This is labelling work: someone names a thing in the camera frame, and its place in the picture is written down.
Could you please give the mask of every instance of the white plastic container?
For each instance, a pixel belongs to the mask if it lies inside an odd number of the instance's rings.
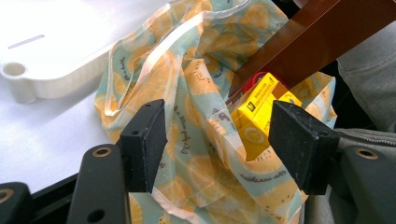
[[[0,2],[0,74],[19,103],[67,95],[106,69],[107,54],[165,0]]]

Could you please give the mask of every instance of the screw hole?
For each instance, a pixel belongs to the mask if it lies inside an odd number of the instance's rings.
[[[378,159],[378,155],[375,152],[373,152],[371,150],[368,150],[368,149],[358,148],[358,149],[355,150],[355,152],[359,156],[361,156],[361,157],[363,157],[365,159],[368,159],[368,160],[376,160],[376,159]]]
[[[107,156],[110,153],[111,153],[111,148],[109,148],[109,147],[101,147],[101,148],[96,149],[92,153],[92,155],[94,157],[105,157],[105,156]]]
[[[13,189],[0,189],[0,203],[5,202],[14,194]]]
[[[7,63],[3,66],[3,74],[17,77],[25,73],[26,68],[21,63]]]
[[[88,215],[87,220],[88,222],[95,223],[102,220],[104,217],[105,217],[105,211],[102,209],[97,209]]]

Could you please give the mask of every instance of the plastic bag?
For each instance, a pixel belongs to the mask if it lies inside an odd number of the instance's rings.
[[[268,148],[255,161],[225,100],[236,71],[285,22],[270,0],[171,2],[111,50],[95,98],[116,142],[141,105],[165,100],[168,143],[152,194],[130,194],[133,223],[288,223],[306,199]],[[332,126],[334,79],[291,91]]]

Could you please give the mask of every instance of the yellow box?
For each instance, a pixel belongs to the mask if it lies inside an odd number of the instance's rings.
[[[247,161],[255,160],[265,149],[270,146],[268,136],[270,131],[273,101],[280,100],[296,105],[302,104],[301,101],[298,100],[297,97],[295,97],[282,83],[277,81],[275,77],[271,75],[270,78],[274,80],[275,86],[271,88],[269,93],[261,91],[263,94],[263,97],[261,98],[263,100],[260,104],[260,107],[256,107],[254,114],[249,113],[250,110],[246,108],[246,104],[249,102],[250,96],[241,106],[238,107],[237,110],[234,111],[234,113],[238,112],[238,115],[240,116],[239,120],[234,120],[234,122],[235,126],[236,122],[238,123],[237,130],[247,153]],[[243,117],[242,115],[246,114],[247,112],[249,117]]]
[[[236,129],[242,128],[243,125],[254,118],[277,83],[278,80],[270,73],[267,73],[256,86],[251,88],[233,105],[233,108],[236,109],[231,113],[231,118]]]

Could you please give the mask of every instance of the black plastic bracket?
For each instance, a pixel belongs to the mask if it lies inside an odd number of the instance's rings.
[[[0,185],[0,223],[26,223],[33,214],[33,200],[27,185]]]
[[[82,159],[67,223],[130,223],[120,149],[101,145]]]
[[[164,100],[142,105],[124,128],[117,146],[122,149],[130,192],[152,192],[166,145]]]
[[[324,194],[326,165],[338,146],[338,134],[297,105],[274,101],[269,141],[298,187]]]

